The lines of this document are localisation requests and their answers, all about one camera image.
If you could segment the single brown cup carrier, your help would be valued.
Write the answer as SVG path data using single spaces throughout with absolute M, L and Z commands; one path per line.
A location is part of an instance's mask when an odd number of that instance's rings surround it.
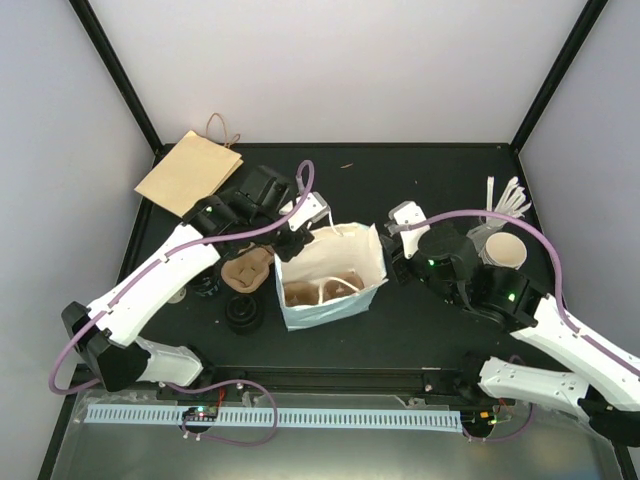
M 284 284 L 287 307 L 315 306 L 328 301 L 354 295 L 364 289 L 364 282 L 355 272 L 311 281 L 294 281 Z

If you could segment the light blue paper bag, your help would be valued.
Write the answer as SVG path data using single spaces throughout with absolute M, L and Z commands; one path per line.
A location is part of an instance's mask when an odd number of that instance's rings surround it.
M 387 281 L 383 248 L 375 225 L 338 224 L 312 231 L 314 240 L 289 262 L 275 259 L 275 285 L 288 331 L 320 326 L 366 312 Z M 357 273 L 364 282 L 360 292 L 315 306 L 287 307 L 284 284 L 311 281 L 344 272 Z

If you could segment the stack of black lids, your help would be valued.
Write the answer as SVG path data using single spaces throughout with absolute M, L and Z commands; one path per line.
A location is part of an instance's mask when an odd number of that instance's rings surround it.
M 225 304 L 225 321 L 237 335 L 248 335 L 263 324 L 264 312 L 261 302 L 250 294 L 232 294 Z

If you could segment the white paper coffee cup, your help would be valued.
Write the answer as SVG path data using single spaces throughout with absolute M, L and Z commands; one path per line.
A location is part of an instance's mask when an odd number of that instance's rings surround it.
M 181 302 L 184 298 L 186 297 L 186 288 L 183 287 L 180 290 L 178 290 L 175 294 L 173 294 L 168 300 L 167 302 L 169 304 L 177 304 L 179 302 Z

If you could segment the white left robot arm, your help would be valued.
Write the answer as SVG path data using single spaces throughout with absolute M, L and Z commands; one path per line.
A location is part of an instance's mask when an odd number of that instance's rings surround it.
M 283 260 L 297 256 L 313 239 L 309 226 L 314 164 L 304 160 L 294 179 L 265 166 L 232 175 L 215 193 L 184 214 L 164 243 L 112 290 L 84 306 L 72 302 L 61 317 L 70 340 L 48 378 L 59 395 L 58 371 L 77 352 L 94 374 L 83 386 L 109 392 L 137 382 L 162 383 L 193 399 L 214 388 L 213 372 L 186 346 L 146 340 L 140 333 L 185 285 L 250 245 L 274 250 Z

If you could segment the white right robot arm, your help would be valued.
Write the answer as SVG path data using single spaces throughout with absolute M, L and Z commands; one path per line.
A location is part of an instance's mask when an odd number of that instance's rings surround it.
M 381 242 L 400 282 L 419 280 L 476 322 L 551 356 L 564 371 L 495 356 L 467 357 L 457 396 L 508 398 L 565 413 L 614 443 L 639 445 L 639 359 L 562 310 L 530 277 L 481 263 L 472 241 L 445 225 L 411 230 L 390 221 Z

